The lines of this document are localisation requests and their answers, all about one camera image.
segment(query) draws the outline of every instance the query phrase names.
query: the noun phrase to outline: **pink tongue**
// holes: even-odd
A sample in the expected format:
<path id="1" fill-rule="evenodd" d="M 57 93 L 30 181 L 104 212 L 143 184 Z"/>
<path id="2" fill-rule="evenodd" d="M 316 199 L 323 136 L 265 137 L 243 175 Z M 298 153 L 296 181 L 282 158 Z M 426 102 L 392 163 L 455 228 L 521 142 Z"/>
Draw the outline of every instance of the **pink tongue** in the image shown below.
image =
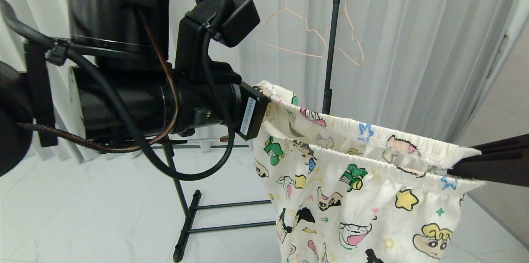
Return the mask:
<path id="1" fill-rule="evenodd" d="M 367 233 L 364 233 L 362 235 L 349 235 L 347 236 L 347 244 L 350 246 L 356 246 L 357 244 L 362 241 L 362 239 L 367 235 Z"/>

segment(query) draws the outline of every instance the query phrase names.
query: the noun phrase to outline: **white cartoon print shorts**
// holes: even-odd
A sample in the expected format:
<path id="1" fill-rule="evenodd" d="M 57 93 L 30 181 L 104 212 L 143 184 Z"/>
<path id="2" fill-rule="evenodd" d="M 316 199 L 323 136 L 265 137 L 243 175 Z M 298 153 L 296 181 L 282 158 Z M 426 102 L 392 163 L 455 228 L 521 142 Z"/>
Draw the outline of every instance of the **white cartoon print shorts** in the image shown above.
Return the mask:
<path id="1" fill-rule="evenodd" d="M 297 106 L 270 96 L 255 170 L 276 208 L 283 262 L 429 263 L 450 244 L 465 193 L 484 182 L 446 169 L 480 151 Z"/>

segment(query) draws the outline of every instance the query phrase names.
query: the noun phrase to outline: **clothes rack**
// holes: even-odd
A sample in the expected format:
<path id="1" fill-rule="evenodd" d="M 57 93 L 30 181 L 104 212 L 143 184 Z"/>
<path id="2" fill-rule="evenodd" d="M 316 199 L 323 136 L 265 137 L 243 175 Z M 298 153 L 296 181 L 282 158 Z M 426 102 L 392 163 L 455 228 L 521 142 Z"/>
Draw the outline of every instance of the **clothes rack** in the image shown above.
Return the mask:
<path id="1" fill-rule="evenodd" d="M 329 114 L 331 110 L 331 100 L 332 100 L 331 76 L 332 76 L 332 65 L 333 65 L 333 59 L 334 59 L 333 57 L 334 56 L 334 45 L 336 42 L 336 30 L 338 27 L 338 13 L 339 13 L 339 8 L 340 8 L 340 0 L 333 0 L 332 4 L 333 5 L 332 5 L 332 16 L 331 16 L 331 30 L 329 34 L 329 50 L 327 54 L 325 85 L 324 85 L 324 91 L 323 91 L 322 112 L 324 114 Z M 167 158 L 168 165 L 172 169 L 175 169 L 174 162 L 172 160 L 174 156 L 173 146 L 171 146 L 170 144 L 164 144 L 163 150 Z M 195 193 L 193 194 L 193 199 L 191 200 L 191 204 L 188 206 L 187 201 L 185 199 L 185 195 L 182 190 L 182 185 L 180 183 L 180 180 L 174 179 L 174 186 L 176 187 L 178 198 L 180 199 L 180 204 L 182 206 L 182 210 L 186 217 L 185 222 L 183 224 L 183 228 L 180 231 L 180 237 L 174 248 L 174 254 L 173 254 L 174 262 L 182 261 L 183 254 L 184 254 L 184 251 L 187 245 L 187 241 L 189 239 L 189 235 L 193 233 L 215 232 L 215 231 L 233 230 L 233 229 L 245 229 L 245 228 L 250 228 L 250 227 L 263 227 L 263 226 L 276 224 L 275 221 L 270 221 L 270 222 L 247 223 L 247 224 L 225 225 L 225 226 L 219 226 L 219 227 L 206 227 L 206 228 L 193 229 L 193 221 L 195 220 L 195 215 L 198 210 L 210 210 L 210 209 L 227 208 L 227 207 L 271 204 L 271 201 L 263 200 L 263 201 L 247 201 L 247 202 L 237 202 L 237 203 L 216 204 L 216 205 L 199 205 L 202 193 L 200 192 L 200 190 L 196 190 Z"/>

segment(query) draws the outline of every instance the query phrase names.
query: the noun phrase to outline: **white marble floor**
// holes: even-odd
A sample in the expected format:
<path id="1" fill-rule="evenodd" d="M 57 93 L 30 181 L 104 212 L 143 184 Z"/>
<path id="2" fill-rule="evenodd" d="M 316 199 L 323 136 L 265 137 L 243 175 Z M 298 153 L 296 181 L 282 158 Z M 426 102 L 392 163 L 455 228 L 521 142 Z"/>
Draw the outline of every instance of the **white marble floor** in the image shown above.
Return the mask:
<path id="1" fill-rule="evenodd" d="M 211 167 L 223 150 L 176 150 L 183 172 Z M 266 197 L 253 160 L 234 150 L 218 173 L 184 182 L 201 204 Z M 124 155 L 76 165 L 29 158 L 0 179 L 2 263 L 171 263 L 183 212 L 171 179 L 144 157 Z M 441 263 L 529 263 L 529 252 L 470 198 Z M 270 205 L 203 210 L 195 227 L 272 220 Z M 280 262 L 273 227 L 193 234 L 183 262 Z"/>

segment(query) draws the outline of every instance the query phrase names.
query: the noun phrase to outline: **white curtain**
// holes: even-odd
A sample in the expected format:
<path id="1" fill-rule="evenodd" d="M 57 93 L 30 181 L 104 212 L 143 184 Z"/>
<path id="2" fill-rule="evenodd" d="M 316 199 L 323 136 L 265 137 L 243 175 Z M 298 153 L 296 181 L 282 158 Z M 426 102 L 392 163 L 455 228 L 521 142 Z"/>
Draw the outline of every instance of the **white curtain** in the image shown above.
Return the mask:
<path id="1" fill-rule="evenodd" d="M 8 0 L 19 19 L 50 36 L 69 37 L 66 0 Z M 264 22 L 285 0 L 254 0 Z M 365 55 L 362 67 L 341 52 L 334 55 L 331 114 L 451 141 L 457 138 L 480 99 L 496 51 L 516 0 L 342 0 L 347 3 L 354 35 Z M 170 41 L 176 44 L 178 22 L 194 0 L 170 1 Z M 289 9 L 305 17 L 328 41 L 332 0 L 288 0 Z M 0 59 L 24 70 L 19 37 L 0 24 Z M 307 33 L 291 14 L 270 19 L 256 30 L 259 39 L 307 54 L 325 54 L 325 45 Z M 340 16 L 336 45 L 358 60 L 351 28 Z M 170 49 L 174 61 L 175 47 Z M 248 36 L 238 47 L 210 47 L 214 60 L 229 62 L 248 84 L 268 80 L 294 92 L 304 107 L 321 110 L 326 58 L 283 52 Z M 58 125 L 79 133 L 69 110 L 65 67 L 50 66 Z M 223 127 L 199 129 L 194 137 L 226 134 Z M 42 159 L 90 160 L 97 154 L 65 144 L 32 154 Z"/>

